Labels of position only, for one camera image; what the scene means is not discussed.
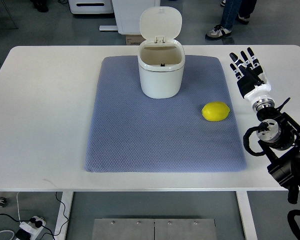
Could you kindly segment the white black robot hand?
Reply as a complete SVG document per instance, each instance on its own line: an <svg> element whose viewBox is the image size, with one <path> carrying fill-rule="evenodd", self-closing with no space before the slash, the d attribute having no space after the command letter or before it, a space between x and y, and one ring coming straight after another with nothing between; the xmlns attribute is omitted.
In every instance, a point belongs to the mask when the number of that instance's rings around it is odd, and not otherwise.
<svg viewBox="0 0 300 240"><path fill-rule="evenodd" d="M229 54L233 63L230 68L235 74L237 79L237 86L241 96L246 100L251 100L252 97L266 95L271 90L271 84L256 57L253 50L248 47L247 54L242 50L240 52L241 58L235 53Z"/></svg>

